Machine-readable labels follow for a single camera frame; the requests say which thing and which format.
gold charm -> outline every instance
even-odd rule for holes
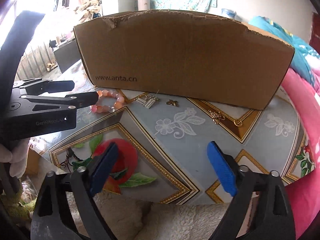
[[[240,119],[235,119],[235,120],[233,121],[233,123],[234,123],[235,126],[237,126],[237,127],[241,127],[241,126],[242,126],[242,121],[241,121]]]
[[[178,101],[173,101],[172,99],[169,99],[169,101],[166,103],[167,105],[171,105],[171,106],[178,106]]]
[[[220,114],[220,112],[216,113],[211,110],[208,110],[208,112],[211,114],[212,120],[215,124],[218,124],[220,120],[225,120],[225,117],[222,114]]]

cardboard box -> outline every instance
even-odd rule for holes
[[[294,48],[235,20],[150,10],[74,27],[84,68],[99,87],[158,92],[263,110]]]
[[[28,148],[28,156],[27,156],[27,167],[25,174],[28,175],[37,175],[39,169],[39,158],[41,156],[35,152],[34,150]]]

metal charm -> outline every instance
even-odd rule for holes
[[[151,97],[148,97],[148,96],[145,96],[146,99],[143,99],[143,98],[137,98],[135,101],[141,105],[143,105],[144,107],[146,108],[150,108],[156,101],[160,101],[159,98],[155,97],[155,96],[151,96]]]
[[[172,99],[169,99],[169,101],[166,103],[167,105],[171,105],[171,106],[178,106],[178,101],[173,101]]]
[[[233,123],[237,127],[241,127],[242,126],[242,121],[240,119],[234,119]]]
[[[208,112],[211,114],[212,120],[215,124],[218,124],[220,120],[225,120],[225,117],[222,114],[220,114],[220,112],[216,113],[211,110],[208,110]]]

white glove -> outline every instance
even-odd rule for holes
[[[11,177],[21,178],[26,171],[29,141],[30,138],[20,140],[12,152],[0,144],[0,162],[11,163],[9,170]]]

beaded bracelet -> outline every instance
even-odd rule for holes
[[[93,105],[91,107],[91,111],[93,113],[107,113],[107,112],[113,112],[114,110],[118,110],[123,107],[124,104],[124,97],[118,94],[117,91],[112,91],[112,90],[98,90],[97,91],[99,98],[104,96],[104,97],[111,97],[111,98],[116,98],[117,101],[114,103],[113,106],[97,106]]]

